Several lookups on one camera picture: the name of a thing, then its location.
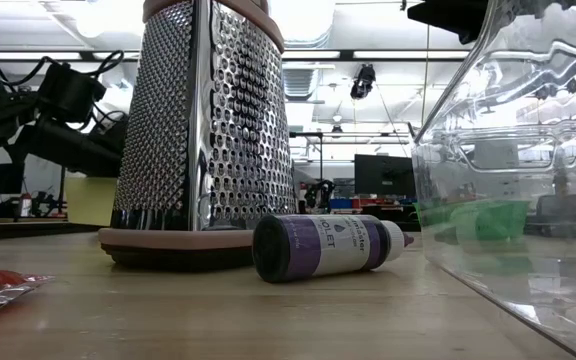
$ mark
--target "table surface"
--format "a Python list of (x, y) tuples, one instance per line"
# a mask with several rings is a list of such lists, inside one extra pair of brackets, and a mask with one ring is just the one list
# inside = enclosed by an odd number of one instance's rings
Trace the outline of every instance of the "table surface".
[(252, 268), (125, 269), (77, 234), (2, 240), (0, 269), (57, 277), (0, 310), (0, 360), (572, 359), (419, 247), (375, 272), (271, 285)]
[(36, 224), (36, 223), (67, 223), (68, 219), (66, 218), (0, 218), (0, 225), (6, 224)]

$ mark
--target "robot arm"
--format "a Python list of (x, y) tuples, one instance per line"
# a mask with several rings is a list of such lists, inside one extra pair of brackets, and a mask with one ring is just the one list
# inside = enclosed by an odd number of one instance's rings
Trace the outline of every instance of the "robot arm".
[[(408, 10), (408, 18), (435, 26), (459, 35), (462, 44), (479, 38), (489, 0), (424, 0)], [(545, 8), (558, 3), (566, 10), (576, 6), (576, 0), (516, 1), (519, 8), (509, 11), (509, 16), (534, 15), (540, 19)]]
[[(23, 81), (9, 83), (5, 77), (3, 81), (0, 79), (0, 147), (8, 151), (13, 162), (22, 162), (33, 154), (87, 175), (117, 176), (121, 152), (71, 129), (66, 123), (88, 123), (94, 103), (106, 92), (97, 77), (118, 64), (123, 59), (123, 53), (120, 55), (115, 64), (103, 68), (107, 65), (104, 62), (97, 72), (88, 74), (43, 58), (27, 77), (31, 78), (50, 62), (37, 92), (16, 89)], [(23, 129), (15, 143), (9, 145), (20, 127)]]

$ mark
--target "metal pole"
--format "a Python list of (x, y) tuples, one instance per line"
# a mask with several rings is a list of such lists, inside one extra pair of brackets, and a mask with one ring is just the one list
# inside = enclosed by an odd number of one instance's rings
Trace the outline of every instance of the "metal pole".
[(324, 135), (319, 134), (319, 181), (324, 181)]
[(57, 200), (57, 213), (63, 214), (64, 208), (64, 183), (66, 182), (66, 168), (61, 167), (61, 178), (59, 180), (59, 199)]

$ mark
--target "computer monitor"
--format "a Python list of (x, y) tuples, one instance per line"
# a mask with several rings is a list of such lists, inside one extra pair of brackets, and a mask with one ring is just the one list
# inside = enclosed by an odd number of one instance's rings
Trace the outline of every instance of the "computer monitor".
[(355, 155), (355, 193), (417, 197), (412, 159)]
[(0, 195), (21, 194), (23, 183), (23, 164), (0, 164)]

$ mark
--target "plastic bin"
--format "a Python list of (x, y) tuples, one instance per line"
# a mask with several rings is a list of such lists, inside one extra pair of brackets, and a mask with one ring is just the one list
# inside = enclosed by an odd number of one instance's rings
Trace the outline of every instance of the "plastic bin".
[(576, 353), (576, 1), (489, 1), (413, 163), (427, 258)]
[(331, 199), (331, 209), (352, 209), (352, 199)]

